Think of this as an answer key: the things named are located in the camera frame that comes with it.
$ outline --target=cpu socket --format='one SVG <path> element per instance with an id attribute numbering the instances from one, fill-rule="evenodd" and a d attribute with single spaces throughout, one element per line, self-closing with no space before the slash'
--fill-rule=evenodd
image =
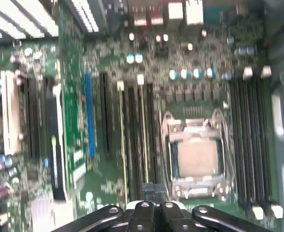
<path id="1" fill-rule="evenodd" d="M 226 201 L 230 186 L 220 120 L 165 116 L 162 135 L 173 200 L 217 196 Z"/>

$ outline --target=green circuit board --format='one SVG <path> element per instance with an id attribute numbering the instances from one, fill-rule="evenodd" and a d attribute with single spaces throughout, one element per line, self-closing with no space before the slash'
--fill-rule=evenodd
<path id="1" fill-rule="evenodd" d="M 195 30 L 186 31 L 187 35 L 182 33 L 169 34 L 169 40 L 172 49 L 169 51 L 169 58 L 155 58 L 153 50 L 139 51 L 145 61 L 144 65 L 133 64 L 129 65 L 126 61 L 129 54 L 136 55 L 136 47 L 132 47 L 128 41 L 128 30 L 121 29 L 119 34 L 114 37 L 104 38 L 102 40 L 93 40 L 84 43 L 84 38 L 78 27 L 76 26 L 73 17 L 71 16 L 67 5 L 63 2 L 59 3 L 59 42 L 57 43 L 22 43 L 21 46 L 11 48 L 0 47 L 0 71 L 1 70 L 14 70 L 10 62 L 12 54 L 25 57 L 24 51 L 26 48 L 31 48 L 33 53 L 40 52 L 42 58 L 39 62 L 39 68 L 34 69 L 32 78 L 36 78 L 38 87 L 38 102 L 42 106 L 41 114 L 45 115 L 44 99 L 45 92 L 40 89 L 42 85 L 41 77 L 48 74 L 53 77 L 56 83 L 60 83 L 62 87 L 62 115 L 63 115 L 63 128 L 64 128 L 64 152 L 66 157 L 67 180 L 69 189 L 77 189 L 71 195 L 73 204 L 74 219 L 80 218 L 88 213 L 91 213 L 107 204 L 115 204 L 122 208 L 126 208 L 126 199 L 128 194 L 128 182 L 124 183 L 124 176 L 128 167 L 123 164 L 122 158 L 122 119 L 124 116 L 120 108 L 119 90 L 117 84 L 119 81 L 128 83 L 136 82 L 137 74 L 143 73 L 145 83 L 152 83 L 152 96 L 148 100 L 148 105 L 154 108 L 150 118 L 154 119 L 154 156 L 160 153 L 160 123 L 161 116 L 166 111 L 177 119 L 186 118 L 209 118 L 215 108 L 223 111 L 227 120 L 228 127 L 232 133 L 232 120 L 233 114 L 230 105 L 230 88 L 229 83 L 224 78 L 225 73 L 232 73 L 234 69 L 244 67 L 252 63 L 265 63 L 265 54 L 255 55 L 253 57 L 235 57 L 233 50 L 226 43 L 227 41 L 227 28 L 226 25 L 210 26 L 208 38 L 203 42 L 198 42 L 197 32 Z M 243 30 L 250 31 L 252 28 L 259 28 L 256 22 L 250 20 L 252 27 L 243 28 Z M 242 23 L 234 29 L 234 33 L 245 33 L 240 28 Z M 163 33 L 160 30 L 152 30 L 148 32 L 147 36 L 153 38 L 157 33 Z M 247 39 L 242 41 L 239 37 L 239 46 L 249 46 L 252 41 L 257 38 Z M 184 55 L 182 43 L 192 43 L 197 49 L 195 51 L 194 59 L 190 59 L 191 55 Z M 28 63 L 35 64 L 34 60 L 29 59 Z M 214 71 L 214 78 L 206 77 L 206 70 L 212 67 Z M 200 79 L 193 77 L 184 80 L 180 78 L 181 69 L 187 69 L 189 73 L 193 72 L 194 68 L 203 70 Z M 169 71 L 176 70 L 178 79 L 172 81 L 169 77 Z M 87 122 L 87 104 L 86 104 L 86 82 L 85 73 L 90 74 L 91 78 L 91 96 L 92 96 L 92 112 L 93 112 L 93 128 L 94 128 L 94 141 L 96 153 L 93 158 L 89 154 L 89 140 L 88 140 L 88 125 Z M 106 73 L 109 77 L 110 83 L 107 89 L 107 96 L 111 102 L 109 116 L 111 117 L 111 130 L 110 138 L 113 140 L 111 150 L 113 151 L 113 158 L 109 157 L 106 153 L 104 118 L 102 117 L 102 93 L 100 90 L 100 77 L 101 73 Z M 168 101 L 165 91 L 178 91 L 185 90 L 185 85 L 191 85 L 189 90 L 199 89 L 205 92 L 203 98 L 207 96 L 206 89 L 210 90 L 210 98 L 199 99 L 194 101 L 177 101 L 174 97 L 173 101 Z M 218 98 L 214 99 L 217 94 L 213 90 L 218 91 Z M 269 141 L 273 141 L 272 131 L 272 116 L 270 107 L 270 93 L 265 92 L 266 111 L 267 115 L 267 132 L 266 135 Z M 46 124 L 45 118 L 42 117 L 42 124 Z M 21 128 L 26 125 L 26 121 L 21 117 Z M 42 138 L 47 136 L 46 128 L 42 127 L 40 136 Z M 0 182 L 8 182 L 13 186 L 15 195 L 11 196 L 3 207 L 7 208 L 9 213 L 9 231 L 21 232 L 32 231 L 32 201 L 41 198 L 52 198 L 52 185 L 49 174 L 49 167 L 45 166 L 45 158 L 47 157 L 48 144 L 41 144 L 41 158 L 33 160 L 29 157 L 27 144 L 23 144 L 22 154 L 18 156 L 17 165 L 17 178 L 9 177 L 8 174 L 0 176 Z M 276 163 L 275 154 L 272 147 L 272 142 L 269 143 L 270 150 L 270 173 L 272 182 L 273 199 L 278 200 L 277 178 L 276 178 Z M 75 154 L 82 152 L 82 158 L 75 160 Z M 166 168 L 160 158 L 156 160 L 157 181 L 163 182 L 162 173 Z M 75 170 L 85 166 L 85 171 L 78 179 L 73 178 Z M 128 198 L 128 201 L 139 200 Z M 236 189 L 231 192 L 227 201 L 221 201 L 216 197 L 213 198 L 197 198 L 180 200 L 188 211 L 191 211 L 197 205 L 206 204 L 215 208 L 223 210 L 227 213 L 245 218 L 254 223 L 262 225 L 274 232 L 281 231 L 281 224 L 278 220 L 262 220 L 255 221 L 253 217 L 246 216 L 243 209 L 238 206 Z"/>

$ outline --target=black pcie slot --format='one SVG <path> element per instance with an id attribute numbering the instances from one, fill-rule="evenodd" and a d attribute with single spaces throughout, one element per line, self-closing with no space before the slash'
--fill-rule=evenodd
<path id="1" fill-rule="evenodd" d="M 129 181 L 129 199 L 130 201 L 142 199 L 142 154 L 140 147 L 139 123 L 136 107 L 134 87 L 126 87 L 123 94 L 124 106 L 124 128 L 126 138 L 126 156 L 128 181 Z"/>
<path id="2" fill-rule="evenodd" d="M 39 109 L 37 83 L 34 78 L 25 79 L 25 100 L 28 154 L 29 157 L 38 159 L 40 157 Z"/>
<path id="3" fill-rule="evenodd" d="M 150 160 L 150 174 L 151 182 L 157 183 L 157 155 L 155 144 L 155 122 L 154 122 L 154 98 L 153 98 L 153 84 L 146 85 L 146 115 L 148 123 L 148 147 L 149 147 L 149 160 Z"/>
<path id="4" fill-rule="evenodd" d="M 263 205 L 271 195 L 265 84 L 253 78 L 230 85 L 238 201 L 245 210 Z"/>
<path id="5" fill-rule="evenodd" d="M 103 133 L 103 148 L 107 160 L 114 158 L 113 126 L 111 111 L 111 95 L 109 91 L 109 77 L 107 73 L 99 74 L 100 103 Z"/>

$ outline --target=blue pcie slot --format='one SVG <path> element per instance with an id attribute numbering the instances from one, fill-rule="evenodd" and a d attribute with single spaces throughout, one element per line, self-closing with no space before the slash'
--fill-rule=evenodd
<path id="1" fill-rule="evenodd" d="M 95 132 L 94 132 L 94 119 L 93 119 L 93 95 L 92 95 L 92 82 L 89 73 L 85 73 L 86 84 L 86 103 L 87 103 L 87 129 L 88 129 L 88 142 L 89 142 L 89 156 L 95 157 Z"/>

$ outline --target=motherboard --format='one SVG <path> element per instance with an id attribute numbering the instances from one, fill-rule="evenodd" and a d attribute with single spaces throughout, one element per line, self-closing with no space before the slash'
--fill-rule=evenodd
<path id="1" fill-rule="evenodd" d="M 160 183 L 281 231 L 264 22 L 238 7 L 129 0 L 88 37 L 62 1 L 58 40 L 0 46 L 1 226 L 52 231 Z"/>

